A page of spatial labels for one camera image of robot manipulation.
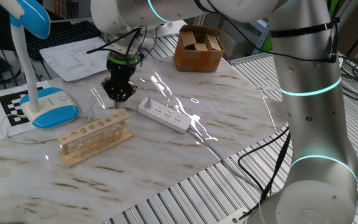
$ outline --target white cable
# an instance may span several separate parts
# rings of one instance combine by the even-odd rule
[[[144,87],[143,87],[141,84],[139,84],[139,83],[136,83],[136,84],[135,84],[135,82],[129,82],[129,84],[135,85],[135,86],[140,86],[142,89],[144,89],[144,90],[147,92],[148,96],[149,96],[149,99],[147,100],[147,102],[146,102],[146,104],[144,105],[144,107],[147,108],[147,109],[150,109],[151,107],[153,107],[153,105],[152,105],[152,97],[150,96],[150,92],[149,92],[146,88],[144,88]]]
[[[266,224],[265,222],[265,219],[264,219],[264,216],[262,215],[262,207],[260,206],[260,201],[262,200],[262,197],[259,199],[259,215],[260,215],[260,218],[262,219],[262,222],[264,224]]]
[[[197,134],[196,137],[200,137],[203,140],[203,142],[206,144],[206,146],[209,147],[209,149],[216,155],[216,157],[218,157],[218,159],[223,162],[224,166],[226,166],[227,169],[229,169],[234,175],[238,176],[238,178],[242,179],[247,184],[253,186],[259,192],[261,192],[258,185],[256,185],[255,183],[253,183],[253,181],[249,180],[247,177],[244,177],[243,175],[238,173],[236,170],[234,170],[230,166],[230,164],[223,159],[223,157],[219,154],[219,152],[201,135],[200,132],[198,132],[193,126],[190,126],[189,130],[192,130],[195,134]]]
[[[20,117],[20,118],[26,118],[26,116],[24,116],[24,115],[8,114],[8,115],[6,115],[6,116],[4,117],[4,119],[2,119],[0,128],[1,128],[1,133],[2,133],[2,135],[3,135],[6,139],[8,139],[8,140],[10,140],[10,141],[12,141],[12,142],[17,142],[17,143],[21,143],[21,144],[38,144],[38,143],[42,143],[42,142],[57,140],[56,138],[54,138],[54,139],[46,139],[46,140],[41,140],[41,141],[36,141],[36,142],[22,142],[22,141],[18,141],[18,140],[15,140],[15,139],[11,139],[11,138],[9,138],[9,137],[7,136],[7,134],[5,134],[4,131],[2,130],[2,124],[4,123],[4,120],[5,120],[7,117],[9,117],[9,116],[18,116],[18,117]]]
[[[92,103],[91,103],[91,106],[90,106],[90,108],[89,108],[88,121],[86,122],[86,124],[89,124],[89,123],[90,123],[91,113],[92,113],[93,116],[94,116],[94,112],[93,112],[93,110],[92,110],[92,107],[93,107],[94,103],[96,102],[96,99],[97,99],[97,97],[95,97],[95,98],[93,99]],[[18,117],[20,117],[20,118],[26,118],[25,115],[8,114],[8,115],[6,115],[6,116],[2,119],[1,125],[0,125],[0,129],[1,129],[2,135],[3,135],[6,139],[8,139],[8,140],[10,140],[10,141],[12,141],[12,142],[17,142],[17,143],[21,143],[21,144],[38,144],[38,143],[43,143],[43,142],[47,142],[47,141],[57,140],[57,138],[54,138],[54,139],[46,139],[46,140],[41,140],[41,141],[36,141],[36,142],[22,142],[22,141],[18,141],[18,140],[15,140],[15,139],[11,139],[11,138],[8,137],[7,134],[5,134],[4,131],[2,130],[2,124],[3,124],[4,120],[5,120],[7,117],[9,117],[9,116],[18,116]]]

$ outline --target wooden test tube rack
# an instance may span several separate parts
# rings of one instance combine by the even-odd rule
[[[120,111],[59,136],[63,162],[71,168],[130,139],[132,133],[125,127],[129,117],[128,112]]]

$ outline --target metal grating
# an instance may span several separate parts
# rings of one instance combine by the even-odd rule
[[[155,49],[146,60],[172,56],[177,41],[177,35],[158,38]],[[12,71],[0,73],[0,80],[12,77],[19,67],[15,54],[0,50],[0,56],[13,66]],[[281,100],[271,55],[260,54],[230,63],[253,86],[273,86],[276,91],[267,92],[266,95]],[[33,66],[38,81],[58,77],[43,60],[33,61]],[[350,66],[344,64],[342,71],[350,72]],[[24,77],[21,75],[10,83],[0,85],[0,90],[24,83]],[[344,85],[358,91],[358,85],[355,83],[344,81]],[[358,102],[345,98],[345,107],[349,137],[358,153]],[[270,141],[278,134],[242,151],[239,149],[240,152],[228,157],[227,161],[232,167],[239,169],[236,161],[241,155]],[[269,181],[284,141],[285,136],[244,160],[244,165],[262,185]],[[291,164],[291,154],[292,146],[289,147],[288,155],[275,179],[273,192],[277,192],[284,185]],[[255,189],[234,177],[221,163],[217,163],[103,223],[217,223],[239,208],[253,207],[258,200],[259,194]],[[354,224],[358,224],[358,208]]]

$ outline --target table surface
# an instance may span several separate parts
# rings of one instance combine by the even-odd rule
[[[156,48],[151,51],[146,60],[172,56],[177,40],[177,35],[157,39]],[[12,71],[0,74],[0,79],[9,78],[17,71],[15,55],[7,51],[0,51],[0,55],[14,66]],[[33,65],[38,73],[38,80],[49,80],[57,77],[45,62],[36,61],[33,62]],[[275,64],[271,55],[260,54],[242,58],[235,60],[231,65],[252,86],[273,86],[276,89],[275,91],[264,92],[263,94],[281,100]],[[342,72],[351,72],[351,68],[344,65]],[[14,82],[0,85],[0,90],[24,83],[24,79],[20,78]],[[355,83],[344,80],[343,84],[354,91],[358,91],[358,85]],[[345,107],[349,137],[358,153],[358,102],[345,97]],[[239,170],[239,167],[236,166],[239,156],[272,140],[277,134],[235,153],[227,161]],[[279,139],[246,160],[246,167],[262,184],[269,181],[284,140]],[[291,150],[292,146],[290,146],[283,167],[275,179],[273,192],[278,191],[287,178],[291,163]],[[218,163],[167,190],[149,197],[103,223],[216,223],[237,209],[244,208],[247,210],[253,207],[258,199],[257,192],[249,191],[247,186],[228,172],[221,163]],[[358,207],[353,224],[358,224]]]
[[[100,87],[107,76],[109,72],[103,72],[72,83],[50,80],[76,101],[79,118],[15,138],[49,139],[85,125],[95,92],[101,96],[93,107],[95,117],[116,113]],[[283,104],[269,101],[224,60],[214,73],[178,72],[171,57],[153,60],[138,68],[131,80],[148,89],[153,100],[188,115],[224,157],[285,124],[284,116],[273,114]],[[101,223],[218,161],[192,134],[178,133],[136,112],[146,96],[138,89],[121,106],[131,116],[126,126],[132,139],[71,169],[60,159],[57,141],[22,145],[1,140],[0,222]]]

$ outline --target white lamp base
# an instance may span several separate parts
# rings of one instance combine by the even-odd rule
[[[36,128],[51,129],[72,121],[78,116],[79,108],[63,90],[55,87],[46,88],[39,90],[38,96],[38,112],[34,111],[28,95],[20,102],[23,113]]]

